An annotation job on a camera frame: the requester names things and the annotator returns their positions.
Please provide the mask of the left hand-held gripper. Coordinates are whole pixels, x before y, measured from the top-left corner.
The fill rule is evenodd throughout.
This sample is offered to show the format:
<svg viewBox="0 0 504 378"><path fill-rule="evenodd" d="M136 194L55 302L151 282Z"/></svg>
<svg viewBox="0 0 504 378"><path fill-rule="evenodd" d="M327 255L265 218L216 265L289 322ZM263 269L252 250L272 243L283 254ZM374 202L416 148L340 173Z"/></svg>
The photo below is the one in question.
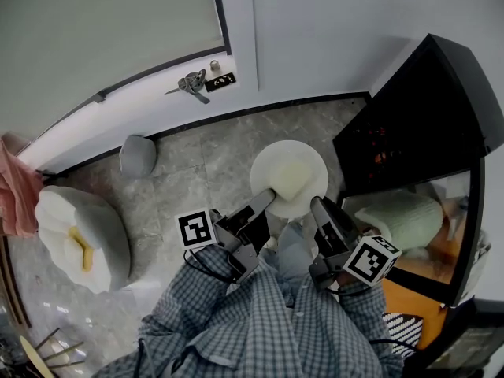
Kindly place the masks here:
<svg viewBox="0 0 504 378"><path fill-rule="evenodd" d="M194 265L190 261L186 264L219 281L242 283L258 267L258 255L270 238L265 212L275 199L275 191L266 188L228 216L207 208L177 215L176 230L183 253L196 260ZM213 271L194 253L205 246L224 250L232 267L230 276Z"/></svg>

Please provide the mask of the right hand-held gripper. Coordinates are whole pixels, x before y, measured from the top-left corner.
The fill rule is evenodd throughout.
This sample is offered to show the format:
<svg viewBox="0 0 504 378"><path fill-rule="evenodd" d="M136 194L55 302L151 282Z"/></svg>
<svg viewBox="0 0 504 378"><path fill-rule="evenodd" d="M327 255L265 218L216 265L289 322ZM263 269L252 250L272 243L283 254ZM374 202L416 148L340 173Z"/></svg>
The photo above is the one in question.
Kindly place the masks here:
<svg viewBox="0 0 504 378"><path fill-rule="evenodd" d="M317 290L327 290L341 272L372 287L402 255L382 235L362 235L350 216L329 198L315 196L310 210L317 224L318 254L309 267Z"/></svg>

